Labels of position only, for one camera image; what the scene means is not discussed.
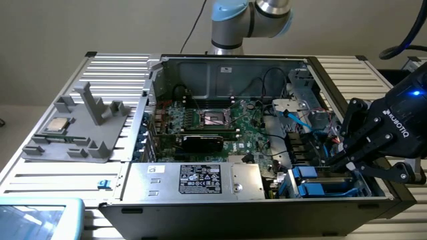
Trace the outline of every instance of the sticker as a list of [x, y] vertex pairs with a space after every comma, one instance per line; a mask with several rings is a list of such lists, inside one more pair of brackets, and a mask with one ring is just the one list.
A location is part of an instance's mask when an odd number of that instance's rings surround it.
[[165, 165], [151, 165], [147, 168], [148, 174], [163, 174], [165, 172]]
[[233, 71], [233, 68], [232, 68], [232, 67], [221, 67], [221, 68], [220, 68], [220, 72], [221, 72], [221, 73], [228, 73], [228, 74], [229, 74], [232, 71]]
[[180, 165], [179, 193], [221, 194], [220, 165]]

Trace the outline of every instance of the robotiq logo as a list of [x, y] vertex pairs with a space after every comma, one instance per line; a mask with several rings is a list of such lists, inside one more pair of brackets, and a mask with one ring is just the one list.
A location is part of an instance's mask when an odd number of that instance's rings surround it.
[[392, 113], [390, 112], [390, 109], [382, 111], [382, 113], [384, 115], [387, 115], [394, 123], [394, 125], [396, 126], [396, 128], [399, 129], [400, 133], [403, 134], [403, 138], [407, 138], [410, 136], [410, 133], [406, 129], [406, 127], [402, 125], [402, 123], [399, 122], [399, 120], [396, 119], [396, 117], [392, 115]]

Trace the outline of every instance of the green circuit board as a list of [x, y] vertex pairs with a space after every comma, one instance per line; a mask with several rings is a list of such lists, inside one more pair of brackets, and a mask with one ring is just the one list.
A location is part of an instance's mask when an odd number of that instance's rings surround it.
[[[189, 108], [185, 109], [180, 103], [172, 103], [167, 108], [167, 117], [164, 118], [168, 128], [168, 133], [161, 132], [157, 138], [157, 153], [156, 159], [159, 163], [176, 163], [176, 162], [240, 162], [241, 158], [247, 154], [253, 155], [255, 163], [259, 164], [259, 168], [263, 176], [269, 176], [269, 165], [272, 164], [272, 158], [267, 157], [260, 152], [260, 147], [268, 141], [268, 138], [260, 134], [263, 129], [259, 129], [251, 124], [253, 116], [255, 120], [260, 120], [261, 111], [256, 108], [248, 110], [247, 104], [255, 104], [249, 100], [244, 100], [229, 109], [229, 119], [232, 124], [224, 125], [200, 125], [199, 110]], [[223, 109], [208, 109], [209, 112], [221, 112]], [[200, 130], [200, 135], [219, 135], [224, 137], [223, 150], [220, 152], [211, 153], [181, 153], [180, 139], [181, 129]], [[209, 133], [203, 133], [203, 129], [211, 130]], [[239, 129], [239, 131], [227, 131], [228, 129]], [[269, 155], [271, 151], [264, 149], [263, 152]]]

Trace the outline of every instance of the robotic arm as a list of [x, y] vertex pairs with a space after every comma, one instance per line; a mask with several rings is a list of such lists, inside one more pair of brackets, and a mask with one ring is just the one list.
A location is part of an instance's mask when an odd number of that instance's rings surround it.
[[287, 32], [290, 0], [216, 0], [212, 6], [211, 55], [243, 55], [243, 38], [273, 38]]
[[[427, 63], [372, 103], [354, 98], [342, 123], [342, 151], [327, 160], [334, 172], [363, 175], [403, 184], [424, 184], [420, 168], [427, 156]], [[379, 157], [404, 159], [390, 169]]]

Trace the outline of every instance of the warning label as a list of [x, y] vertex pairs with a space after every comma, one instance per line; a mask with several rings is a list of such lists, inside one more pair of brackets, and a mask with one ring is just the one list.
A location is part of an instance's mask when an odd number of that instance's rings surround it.
[[180, 165], [179, 192], [181, 194], [220, 194], [220, 165]]

